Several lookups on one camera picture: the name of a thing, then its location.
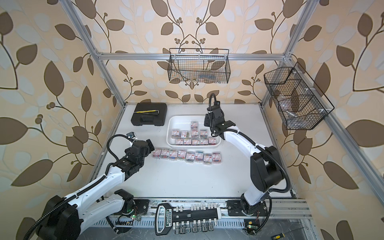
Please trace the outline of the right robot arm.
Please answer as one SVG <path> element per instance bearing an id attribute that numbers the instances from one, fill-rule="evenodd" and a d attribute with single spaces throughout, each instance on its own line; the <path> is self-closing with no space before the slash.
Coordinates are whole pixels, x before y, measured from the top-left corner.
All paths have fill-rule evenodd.
<path id="1" fill-rule="evenodd" d="M 279 151 L 274 146 L 258 144 L 241 132 L 234 122 L 226 121 L 214 93 L 209 96 L 207 111 L 204 125 L 210 128 L 211 135 L 231 143 L 250 160 L 252 185 L 241 195 L 240 200 L 244 215 L 254 215 L 266 199 L 272 199 L 270 193 L 283 194 L 291 190 L 291 180 L 282 166 Z"/>

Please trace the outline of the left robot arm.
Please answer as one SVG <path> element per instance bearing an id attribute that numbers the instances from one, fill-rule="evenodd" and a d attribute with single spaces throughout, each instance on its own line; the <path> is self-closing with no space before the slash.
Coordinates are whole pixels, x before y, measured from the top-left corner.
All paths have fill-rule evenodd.
<path id="1" fill-rule="evenodd" d="M 87 228 L 119 212 L 127 201 L 133 199 L 125 190 L 118 190 L 105 200 L 102 196 L 137 173 L 155 147 L 151 140 L 141 141 L 122 135 L 132 145 L 125 149 L 122 158 L 118 158 L 110 148 L 112 140 L 118 136 L 114 135 L 107 142 L 107 150 L 116 161 L 109 163 L 101 177 L 83 188 L 63 198 L 52 197 L 42 216 L 25 233 L 25 240 L 33 234 L 43 240 L 76 240 Z"/>

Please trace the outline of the paper clip box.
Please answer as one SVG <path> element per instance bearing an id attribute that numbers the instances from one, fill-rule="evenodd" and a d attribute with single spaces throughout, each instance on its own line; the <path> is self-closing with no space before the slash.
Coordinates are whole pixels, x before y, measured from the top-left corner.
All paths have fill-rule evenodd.
<path id="1" fill-rule="evenodd" d="M 204 154 L 203 164 L 204 165 L 212 165 L 212 163 L 213 163 L 213 155 L 210 153 Z"/>
<path id="2" fill-rule="evenodd" d="M 187 151 L 186 150 L 179 150 L 178 151 L 178 160 L 184 161 L 186 159 Z"/>
<path id="3" fill-rule="evenodd" d="M 204 152 L 196 151 L 195 152 L 195 162 L 203 163 L 204 162 Z"/>
<path id="4" fill-rule="evenodd" d="M 161 157 L 161 152 L 162 149 L 154 149 L 154 151 L 152 152 L 152 157 L 154 159 L 159 159 Z"/>
<path id="5" fill-rule="evenodd" d="M 193 163 L 195 161 L 195 152 L 187 152 L 186 153 L 186 163 Z"/>
<path id="6" fill-rule="evenodd" d="M 222 162 L 222 155 L 220 152 L 213 152 L 212 153 L 212 162 L 213 164 L 220 164 Z"/>
<path id="7" fill-rule="evenodd" d="M 161 149 L 161 154 L 160 154 L 161 159 L 168 159 L 169 155 L 170 155 L 169 149 Z"/>
<path id="8" fill-rule="evenodd" d="M 177 150 L 170 150 L 169 159 L 176 161 L 178 159 L 178 151 Z"/>

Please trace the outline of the white plastic tray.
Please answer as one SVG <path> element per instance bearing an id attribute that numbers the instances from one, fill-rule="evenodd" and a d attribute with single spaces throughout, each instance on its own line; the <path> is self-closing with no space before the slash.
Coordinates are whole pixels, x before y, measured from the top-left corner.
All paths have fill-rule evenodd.
<path id="1" fill-rule="evenodd" d="M 207 149 L 218 147 L 222 139 L 213 137 L 204 125 L 204 115 L 173 116 L 169 120 L 167 144 L 170 147 Z"/>

